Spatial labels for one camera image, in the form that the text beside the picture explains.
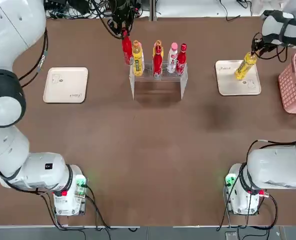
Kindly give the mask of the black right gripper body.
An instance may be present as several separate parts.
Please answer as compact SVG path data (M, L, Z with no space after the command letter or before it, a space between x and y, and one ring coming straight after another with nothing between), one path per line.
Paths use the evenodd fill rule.
M272 51L276 48L275 44L265 42L263 38L253 37L253 50L254 51Z

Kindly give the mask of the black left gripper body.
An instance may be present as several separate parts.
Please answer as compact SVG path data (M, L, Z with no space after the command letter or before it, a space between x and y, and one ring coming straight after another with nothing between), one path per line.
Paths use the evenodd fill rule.
M112 0L112 19L117 24L131 24L135 16L135 0Z

